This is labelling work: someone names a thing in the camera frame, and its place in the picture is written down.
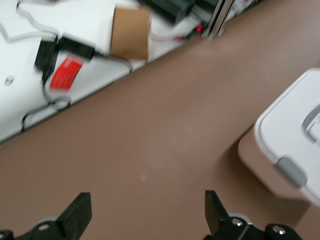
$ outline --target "metal frame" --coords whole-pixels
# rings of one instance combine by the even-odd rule
[[[236,0],[219,0],[203,36],[206,38],[214,38],[223,32],[223,26]]]

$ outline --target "red label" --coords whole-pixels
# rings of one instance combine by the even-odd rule
[[[50,88],[68,91],[83,64],[83,61],[73,56],[67,56],[55,71],[50,83]]]

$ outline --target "brown floor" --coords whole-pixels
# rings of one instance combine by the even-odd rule
[[[318,239],[320,210],[272,195],[237,144],[320,66],[320,1],[268,0],[0,148],[0,228],[17,234],[91,192],[89,239],[202,239],[205,190],[255,226]]]

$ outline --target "plastic storage bin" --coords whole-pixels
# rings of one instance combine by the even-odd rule
[[[275,195],[320,207],[320,69],[305,72],[258,118],[238,153]]]

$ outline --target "red light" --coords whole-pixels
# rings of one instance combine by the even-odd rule
[[[202,31],[202,28],[203,28],[203,26],[200,24],[199,26],[196,27],[195,30],[196,30],[198,33],[200,33],[200,32]]]

